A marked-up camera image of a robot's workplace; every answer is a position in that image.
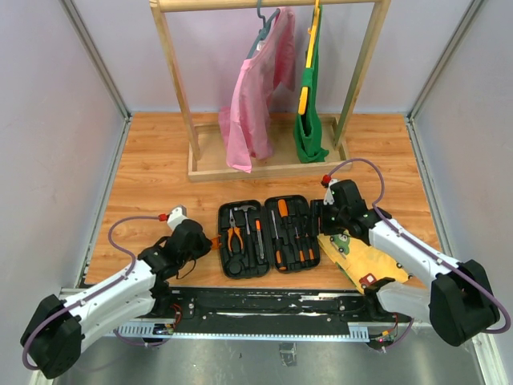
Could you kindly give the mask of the orange handled needle nose pliers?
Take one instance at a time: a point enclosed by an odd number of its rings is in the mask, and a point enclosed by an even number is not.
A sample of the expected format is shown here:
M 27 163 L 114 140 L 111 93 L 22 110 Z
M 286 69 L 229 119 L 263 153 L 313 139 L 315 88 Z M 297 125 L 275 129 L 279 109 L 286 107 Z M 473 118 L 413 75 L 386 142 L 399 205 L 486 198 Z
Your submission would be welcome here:
M 228 251 L 231 256 L 244 251 L 244 241 L 240 229 L 236 226 L 232 209 L 229 210 Z

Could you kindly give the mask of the claw hammer black handle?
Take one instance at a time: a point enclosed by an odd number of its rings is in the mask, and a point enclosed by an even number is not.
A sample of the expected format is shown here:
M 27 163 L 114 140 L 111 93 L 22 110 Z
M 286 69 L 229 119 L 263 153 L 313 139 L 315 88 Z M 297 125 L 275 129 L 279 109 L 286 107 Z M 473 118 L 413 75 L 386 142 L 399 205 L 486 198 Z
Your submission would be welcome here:
M 249 219 L 248 219 L 248 212 L 250 210 L 256 210 L 257 207 L 254 205 L 240 205 L 238 207 L 235 207 L 234 211 L 242 211 L 244 213 L 245 218 L 245 227 L 246 227 L 246 233 L 249 235 L 251 233 L 250 225 L 249 225 Z

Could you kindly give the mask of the black plastic tool case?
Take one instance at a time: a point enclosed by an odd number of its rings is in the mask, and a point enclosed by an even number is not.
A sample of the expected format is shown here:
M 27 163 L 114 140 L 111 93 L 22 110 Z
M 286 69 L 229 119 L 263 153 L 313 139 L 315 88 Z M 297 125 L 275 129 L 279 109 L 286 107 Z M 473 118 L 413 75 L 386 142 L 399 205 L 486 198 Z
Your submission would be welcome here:
M 284 231 L 281 216 L 278 211 L 277 202 L 285 199 L 288 212 L 288 233 Z M 256 210 L 248 212 L 251 233 L 246 233 L 245 218 L 242 211 L 234 211 L 240 205 L 254 205 Z M 231 256 L 228 251 L 228 229 L 229 210 L 233 210 L 236 226 L 240 229 L 244 241 L 244 251 Z M 287 266 L 286 271 L 280 271 L 276 261 L 275 233 L 271 211 L 276 216 L 277 231 L 281 239 L 281 251 Z M 256 219 L 261 222 L 261 231 L 265 248 L 265 260 L 259 258 L 257 242 Z M 259 278 L 265 276 L 270 270 L 275 269 L 281 274 L 299 273 L 317 267 L 321 261 L 320 247 L 317 242 L 317 235 L 313 233 L 311 215 L 311 201 L 301 195 L 288 195 L 281 197 L 270 197 L 261 203 L 257 200 L 234 201 L 221 205 L 218 209 L 218 250 L 220 262 L 224 274 L 228 278 Z M 301 263 L 297 249 L 294 225 L 298 229 L 301 238 L 301 245 L 305 255 L 305 262 Z M 310 261 L 308 249 L 305 246 L 305 233 L 311 237 L 315 260 Z

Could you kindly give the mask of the black orange handled screwdriver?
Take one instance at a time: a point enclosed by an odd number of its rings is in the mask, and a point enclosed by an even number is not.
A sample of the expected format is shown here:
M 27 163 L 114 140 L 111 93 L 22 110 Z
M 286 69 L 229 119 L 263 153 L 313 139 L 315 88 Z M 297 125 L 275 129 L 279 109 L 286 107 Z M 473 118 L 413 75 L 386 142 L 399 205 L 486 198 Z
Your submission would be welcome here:
M 282 251 L 281 251 L 281 239 L 280 239 L 278 231 L 277 231 L 276 216 L 275 216 L 275 213 L 273 210 L 271 211 L 271 217 L 272 217 L 273 228 L 274 228 L 274 233 L 275 233 L 275 248 L 276 248 L 277 266 L 280 271 L 286 271 L 287 266 L 286 266 L 285 259 L 282 254 Z

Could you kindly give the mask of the orange handled awl screwdriver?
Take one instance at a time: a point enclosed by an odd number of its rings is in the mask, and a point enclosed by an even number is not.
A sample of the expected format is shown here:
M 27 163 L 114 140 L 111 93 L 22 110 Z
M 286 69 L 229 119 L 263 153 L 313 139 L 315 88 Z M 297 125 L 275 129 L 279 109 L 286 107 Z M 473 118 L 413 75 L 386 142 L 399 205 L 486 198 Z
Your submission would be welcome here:
M 280 213 L 280 216 L 281 216 L 281 221 L 282 221 L 282 224 L 283 224 L 283 227 L 284 227 L 284 231 L 286 234 L 289 234 L 288 233 L 288 219 L 289 219 L 289 212 L 288 212 L 288 207 L 287 207 L 287 204 L 286 204 L 286 201 L 285 199 L 279 199 L 278 202 L 277 202 L 277 207 L 278 207 L 278 211 Z

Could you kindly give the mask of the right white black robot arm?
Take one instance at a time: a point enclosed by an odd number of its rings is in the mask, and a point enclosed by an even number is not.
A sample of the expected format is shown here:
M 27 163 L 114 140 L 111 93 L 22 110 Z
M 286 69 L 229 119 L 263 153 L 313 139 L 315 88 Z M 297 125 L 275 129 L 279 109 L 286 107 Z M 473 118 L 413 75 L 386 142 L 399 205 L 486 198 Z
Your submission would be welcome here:
M 458 261 L 406 231 L 379 208 L 368 208 L 352 180 L 324 176 L 325 198 L 317 201 L 321 234 L 348 233 L 353 240 L 390 256 L 423 287 L 392 277 L 365 285 L 363 310 L 374 321 L 390 313 L 429 323 L 453 347 L 487 332 L 502 315 L 485 269 L 476 261 Z

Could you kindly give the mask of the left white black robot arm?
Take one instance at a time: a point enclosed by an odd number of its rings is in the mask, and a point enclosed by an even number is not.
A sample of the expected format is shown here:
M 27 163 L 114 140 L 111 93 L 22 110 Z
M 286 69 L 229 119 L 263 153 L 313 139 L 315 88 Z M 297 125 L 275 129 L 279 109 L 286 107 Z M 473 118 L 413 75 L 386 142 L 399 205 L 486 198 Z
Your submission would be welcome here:
M 54 379 L 125 322 L 148 314 L 163 317 L 172 307 L 169 279 L 211 248 L 203 227 L 184 218 L 172 226 L 170 236 L 131 255 L 129 265 L 99 284 L 64 299 L 45 297 L 20 338 L 23 366 Z

